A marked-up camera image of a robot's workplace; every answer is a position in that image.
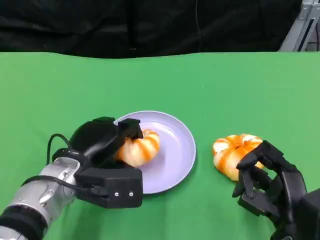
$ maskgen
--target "metal frame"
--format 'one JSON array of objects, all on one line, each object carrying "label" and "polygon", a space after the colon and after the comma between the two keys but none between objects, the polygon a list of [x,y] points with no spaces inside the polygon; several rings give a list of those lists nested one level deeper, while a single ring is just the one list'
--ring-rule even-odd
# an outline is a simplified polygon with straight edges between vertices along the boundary
[{"label": "metal frame", "polygon": [[316,28],[320,17],[319,0],[303,0],[301,12],[284,39],[280,52],[302,52]]}]

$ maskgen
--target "orange striped bread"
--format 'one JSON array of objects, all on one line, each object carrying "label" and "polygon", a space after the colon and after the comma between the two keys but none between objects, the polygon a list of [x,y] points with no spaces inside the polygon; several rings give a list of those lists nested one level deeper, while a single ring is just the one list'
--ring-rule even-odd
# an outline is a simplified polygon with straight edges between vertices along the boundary
[{"label": "orange striped bread", "polygon": [[[262,139],[249,135],[230,135],[226,138],[219,138],[212,145],[213,163],[215,167],[233,181],[239,180],[239,170],[236,168],[240,160],[259,144]],[[258,168],[264,166],[258,162]]]},{"label": "orange striped bread", "polygon": [[127,138],[117,153],[120,160],[135,168],[150,162],[160,147],[160,139],[156,132],[145,129],[142,133],[143,138]]}]

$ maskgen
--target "screw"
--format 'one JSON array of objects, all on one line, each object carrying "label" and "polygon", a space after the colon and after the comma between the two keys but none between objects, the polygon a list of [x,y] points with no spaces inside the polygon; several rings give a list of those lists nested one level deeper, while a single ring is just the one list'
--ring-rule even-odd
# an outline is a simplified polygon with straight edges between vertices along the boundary
[{"label": "screw", "polygon": [[254,194],[252,192],[249,192],[248,194],[249,198],[253,199],[254,198]]}]

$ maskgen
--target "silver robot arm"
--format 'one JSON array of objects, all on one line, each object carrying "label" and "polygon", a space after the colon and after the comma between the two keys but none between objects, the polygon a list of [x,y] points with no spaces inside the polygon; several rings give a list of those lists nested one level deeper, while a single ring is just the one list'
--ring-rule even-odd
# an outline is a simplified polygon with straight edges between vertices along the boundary
[{"label": "silver robot arm", "polygon": [[[42,240],[64,207],[76,198],[102,208],[137,208],[142,204],[142,172],[116,159],[126,138],[142,138],[139,120],[101,117],[80,126],[70,141],[51,136],[46,167],[28,178],[0,215],[0,240]],[[68,148],[52,156],[54,137]]]},{"label": "silver robot arm", "polygon": [[[80,163],[77,160],[59,157],[53,163],[47,165],[40,175],[52,176],[69,184],[77,185],[74,174],[79,168]],[[31,181],[16,192],[12,202],[4,212],[14,207],[35,210],[41,215],[42,221],[44,220],[44,224],[42,224],[44,228],[41,229],[44,236],[51,223],[60,216],[64,207],[72,203],[75,198],[74,190],[57,182],[50,180]],[[27,240],[27,238],[14,229],[0,226],[0,240]]]}]

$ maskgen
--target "plate rim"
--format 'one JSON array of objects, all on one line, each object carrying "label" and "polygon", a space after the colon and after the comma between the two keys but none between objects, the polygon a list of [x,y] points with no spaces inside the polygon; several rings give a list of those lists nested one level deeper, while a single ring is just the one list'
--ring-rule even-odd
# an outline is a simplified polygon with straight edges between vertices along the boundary
[{"label": "plate rim", "polygon": [[141,110],[141,111],[134,111],[134,112],[131,112],[131,113],[127,113],[119,118],[117,118],[114,123],[117,124],[121,119],[125,119],[127,118],[128,116],[130,115],[133,115],[133,114],[141,114],[141,113],[145,113],[145,112],[148,112],[148,113],[156,113],[156,114],[161,114],[161,115],[166,115],[170,118],[173,118],[174,120],[178,121],[188,132],[188,134],[190,135],[191,139],[192,139],[192,145],[193,145],[193,149],[194,149],[194,154],[192,156],[192,162],[191,162],[191,167],[189,169],[189,171],[187,171],[186,174],[183,174],[182,177],[176,181],[175,183],[173,184],[170,184],[168,188],[164,189],[164,190],[161,190],[161,191],[154,191],[154,192],[144,192],[143,194],[144,195],[151,195],[151,194],[159,194],[159,193],[163,193],[165,191],[168,191],[172,188],[174,188],[175,186],[179,185],[188,175],[189,173],[192,171],[194,165],[195,165],[195,161],[196,161],[196,157],[197,157],[197,146],[196,146],[196,141],[195,141],[195,138],[193,136],[193,134],[191,133],[191,131],[189,130],[189,128],[182,122],[180,121],[178,118],[176,118],[175,116],[172,116],[171,114],[168,114],[168,113],[165,113],[165,112],[162,112],[162,111],[155,111],[155,110]]}]

